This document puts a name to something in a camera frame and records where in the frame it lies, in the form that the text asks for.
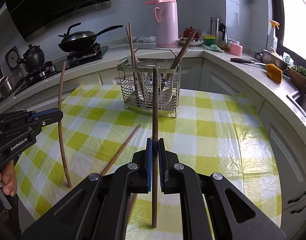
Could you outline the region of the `person's left hand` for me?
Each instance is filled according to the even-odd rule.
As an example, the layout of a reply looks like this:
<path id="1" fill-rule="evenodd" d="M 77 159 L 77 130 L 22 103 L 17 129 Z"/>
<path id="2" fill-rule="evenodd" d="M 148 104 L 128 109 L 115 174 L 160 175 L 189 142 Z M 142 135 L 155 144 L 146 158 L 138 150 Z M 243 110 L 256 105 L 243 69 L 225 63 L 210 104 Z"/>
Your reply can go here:
<path id="1" fill-rule="evenodd" d="M 16 195 L 18 185 L 13 160 L 0 171 L 0 182 L 3 183 L 2 190 L 5 195 L 11 197 Z"/>

